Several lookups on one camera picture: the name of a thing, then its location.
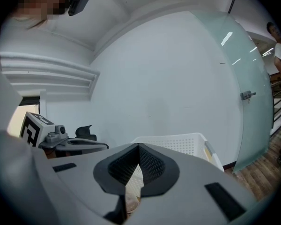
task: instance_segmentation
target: gray bracket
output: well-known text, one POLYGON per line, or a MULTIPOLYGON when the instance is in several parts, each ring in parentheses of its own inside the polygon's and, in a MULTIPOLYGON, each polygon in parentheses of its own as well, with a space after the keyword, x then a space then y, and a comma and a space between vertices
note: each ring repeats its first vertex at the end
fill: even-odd
POLYGON ((242 100, 247 100, 251 98, 253 95, 256 95, 256 92, 251 93, 251 91, 246 91, 246 92, 242 92, 240 94, 240 97, 242 98, 242 100))

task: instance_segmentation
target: railing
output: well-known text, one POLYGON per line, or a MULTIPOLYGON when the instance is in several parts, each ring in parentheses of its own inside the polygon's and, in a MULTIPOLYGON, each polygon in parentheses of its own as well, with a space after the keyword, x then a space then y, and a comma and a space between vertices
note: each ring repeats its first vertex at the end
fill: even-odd
MULTIPOLYGON (((279 91, 279 92, 277 92, 277 93, 274 94, 273 88, 276 87, 276 86, 278 86, 278 85, 281 85, 281 81, 275 82, 275 83, 273 83, 273 84, 271 85, 271 87, 272 87, 272 93, 273 93, 273 99, 274 99, 277 95, 281 94, 281 91, 279 91)), ((281 99, 280 99, 279 101, 277 101, 276 103, 274 103, 274 101, 273 101, 274 107, 275 107, 278 103, 280 103, 280 102, 281 102, 281 99)), ((279 114, 279 116, 275 118, 275 114, 277 114, 280 110, 281 110, 281 107, 280 107, 277 111, 275 111, 275 108, 274 108, 274 122, 276 122, 276 121, 281 117, 281 114, 279 114)))

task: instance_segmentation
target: frosted glass door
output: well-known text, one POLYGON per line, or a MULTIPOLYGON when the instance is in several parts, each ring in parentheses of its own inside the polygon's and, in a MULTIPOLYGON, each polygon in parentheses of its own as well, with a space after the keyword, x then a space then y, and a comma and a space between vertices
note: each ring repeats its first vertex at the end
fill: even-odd
POLYGON ((273 122, 273 101, 269 75, 255 44, 243 27, 227 13, 193 12, 223 49, 236 74, 240 92, 256 93, 242 100, 244 128, 234 171, 266 152, 273 122))

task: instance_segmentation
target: chair backrest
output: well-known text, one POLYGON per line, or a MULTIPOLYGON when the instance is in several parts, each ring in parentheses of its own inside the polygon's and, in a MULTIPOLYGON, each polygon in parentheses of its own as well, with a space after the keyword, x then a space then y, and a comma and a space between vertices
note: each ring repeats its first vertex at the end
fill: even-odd
POLYGON ((84 139, 97 141, 97 136, 95 134, 90 134, 89 131, 90 127, 91 125, 77 128, 75 132, 76 134, 75 138, 84 138, 84 139))

